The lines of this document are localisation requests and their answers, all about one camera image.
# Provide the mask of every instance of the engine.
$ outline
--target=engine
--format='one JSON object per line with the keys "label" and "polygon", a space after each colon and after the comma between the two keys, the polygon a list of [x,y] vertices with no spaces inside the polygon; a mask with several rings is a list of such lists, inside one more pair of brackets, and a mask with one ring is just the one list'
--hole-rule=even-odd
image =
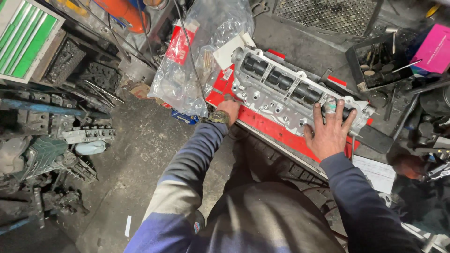
{"label": "engine", "polygon": [[266,57],[262,50],[238,47],[232,55],[234,82],[231,90],[255,112],[303,136],[303,127],[313,124],[313,105],[323,105],[329,96],[345,101],[343,119],[357,110],[349,134],[358,136],[361,128],[375,112],[367,101],[355,101],[352,96],[340,96],[309,79],[304,71],[295,71]]}

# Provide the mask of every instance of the dark sleeve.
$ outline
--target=dark sleeve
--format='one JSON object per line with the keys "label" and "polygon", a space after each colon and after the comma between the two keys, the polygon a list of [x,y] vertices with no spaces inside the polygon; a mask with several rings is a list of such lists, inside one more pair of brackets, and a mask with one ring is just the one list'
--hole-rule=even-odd
{"label": "dark sleeve", "polygon": [[370,187],[363,172],[344,153],[324,159],[320,166],[341,214],[352,252],[421,252],[399,217]]}
{"label": "dark sleeve", "polygon": [[228,134],[223,123],[200,123],[167,165],[141,226],[125,253],[186,252],[194,236],[195,211],[202,204],[206,171]]}

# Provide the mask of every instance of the orange pipe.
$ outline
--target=orange pipe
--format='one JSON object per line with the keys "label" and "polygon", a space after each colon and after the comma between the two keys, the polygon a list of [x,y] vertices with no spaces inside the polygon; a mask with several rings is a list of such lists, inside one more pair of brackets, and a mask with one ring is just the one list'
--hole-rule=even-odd
{"label": "orange pipe", "polygon": [[[94,0],[105,11],[124,23],[128,23],[128,30],[134,33],[144,33],[139,11],[128,0]],[[147,17],[142,12],[144,24],[147,25]]]}

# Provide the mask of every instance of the person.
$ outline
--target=person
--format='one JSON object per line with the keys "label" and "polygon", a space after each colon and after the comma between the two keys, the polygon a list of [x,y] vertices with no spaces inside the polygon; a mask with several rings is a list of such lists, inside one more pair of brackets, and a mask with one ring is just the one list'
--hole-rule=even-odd
{"label": "person", "polygon": [[[314,105],[314,135],[307,146],[321,160],[348,236],[349,252],[420,252],[360,169],[344,155],[356,117],[343,122],[344,101],[327,110]],[[214,153],[237,120],[239,104],[220,103],[208,122],[174,156],[158,181],[140,228],[125,253],[344,252],[319,209],[298,189],[277,181],[245,181],[235,167],[207,224],[194,233],[203,180]]]}

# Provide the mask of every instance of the pink box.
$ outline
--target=pink box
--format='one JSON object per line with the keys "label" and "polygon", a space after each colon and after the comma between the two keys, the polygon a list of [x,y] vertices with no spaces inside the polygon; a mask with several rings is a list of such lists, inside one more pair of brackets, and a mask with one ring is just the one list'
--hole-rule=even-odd
{"label": "pink box", "polygon": [[444,73],[450,64],[450,28],[435,24],[410,63],[428,72]]}

